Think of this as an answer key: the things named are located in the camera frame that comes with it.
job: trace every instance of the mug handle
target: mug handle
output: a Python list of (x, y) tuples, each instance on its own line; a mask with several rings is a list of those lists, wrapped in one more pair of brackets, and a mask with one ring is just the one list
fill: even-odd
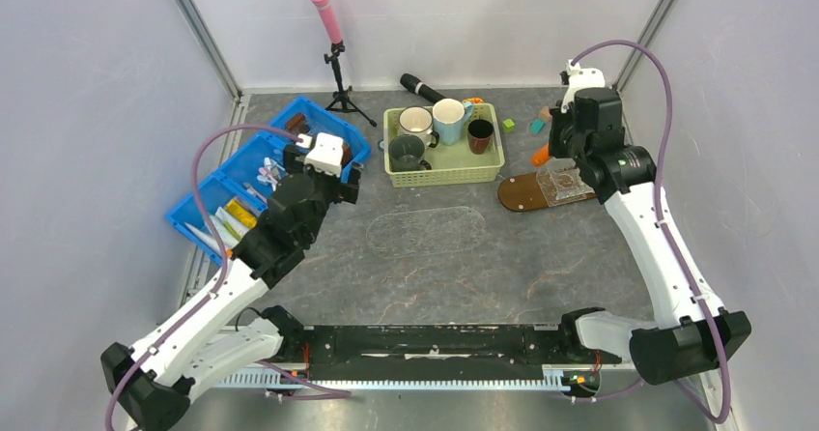
[(464, 102), (464, 110), (466, 113), (464, 114), (464, 120), (469, 120), (472, 117), (472, 114), (475, 113), (475, 104), (472, 101)]

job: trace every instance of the green plastic basket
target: green plastic basket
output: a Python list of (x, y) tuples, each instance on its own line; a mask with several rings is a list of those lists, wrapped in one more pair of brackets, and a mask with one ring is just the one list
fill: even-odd
[[(452, 146), (438, 144), (436, 148), (427, 148), (424, 159), (433, 166), (432, 170), (414, 172), (393, 172), (389, 161), (388, 147), (390, 141), (401, 134), (398, 116), (404, 107), (384, 111), (384, 170), (389, 174), (394, 187), (428, 187), (432, 185), (456, 185), (463, 183), (493, 182), (503, 166), (503, 146), (500, 142), (500, 129), (494, 106), (475, 104), (475, 112), (464, 124), (461, 140)], [(475, 119), (492, 122), (494, 136), (486, 152), (476, 156), (469, 150), (466, 142), (466, 127)]]

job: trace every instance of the yellow package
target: yellow package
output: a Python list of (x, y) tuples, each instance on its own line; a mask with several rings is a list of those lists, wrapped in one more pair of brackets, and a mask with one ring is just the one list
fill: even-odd
[(231, 199), (231, 201), (225, 206), (225, 210), (228, 211), (228, 214), (233, 216), (236, 220), (240, 221), (242, 225), (248, 228), (253, 228), (256, 226), (256, 217), (250, 212), (246, 211), (244, 207), (237, 202), (236, 198)]

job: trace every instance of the white wall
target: white wall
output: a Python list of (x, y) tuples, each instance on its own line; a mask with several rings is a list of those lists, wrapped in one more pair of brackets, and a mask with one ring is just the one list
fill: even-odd
[[(329, 88), (329, 39), (310, 0), (194, 0), (244, 88)], [(556, 84), (591, 44), (635, 39), (658, 0), (331, 0), (357, 87), (404, 72), (438, 86)], [(596, 59), (611, 78), (627, 52)]]
[(0, 0), (0, 24), (0, 429), (102, 429), (99, 354), (172, 312), (190, 244), (162, 215), (231, 101), (174, 0)]
[[(753, 326), (730, 362), (747, 430), (816, 429), (819, 367), (817, 0), (679, 0), (655, 43), (674, 85), (668, 201), (697, 264)], [(664, 97), (626, 89), (654, 149)]]

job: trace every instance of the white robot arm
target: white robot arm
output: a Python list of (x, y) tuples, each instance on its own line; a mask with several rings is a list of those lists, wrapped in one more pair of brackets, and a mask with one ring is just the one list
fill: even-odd
[(680, 236), (663, 190), (664, 223), (696, 280), (701, 296), (694, 294), (657, 222), (654, 161), (645, 149), (625, 143), (622, 102), (605, 87), (603, 74), (570, 62), (562, 76), (569, 88), (566, 98), (551, 110), (549, 152), (575, 160), (580, 177), (619, 226), (648, 287), (655, 319), (642, 322), (592, 308), (564, 315), (563, 329), (574, 338), (575, 347), (633, 361), (649, 384), (715, 368), (714, 340), (697, 299), (717, 321), (729, 357), (750, 334), (748, 318), (744, 312), (725, 310), (708, 285)]
[[(167, 430), (191, 402), (219, 380), (261, 359), (274, 357), (285, 341), (269, 318), (210, 345), (216, 334), (241, 310), (277, 284), (316, 241), (330, 204), (355, 203), (360, 169), (353, 166), (347, 183), (341, 183), (343, 140), (319, 133), (302, 136), (299, 147), (284, 150), (288, 175), (268, 200), (268, 209), (233, 248), (227, 277), (214, 277), (160, 327), (130, 347), (114, 343), (101, 356), (102, 370), (114, 391), (147, 358), (117, 398), (145, 431)], [(222, 286), (216, 291), (215, 285)], [(172, 330), (181, 319), (184, 322)], [(167, 336), (158, 342), (161, 336)]]

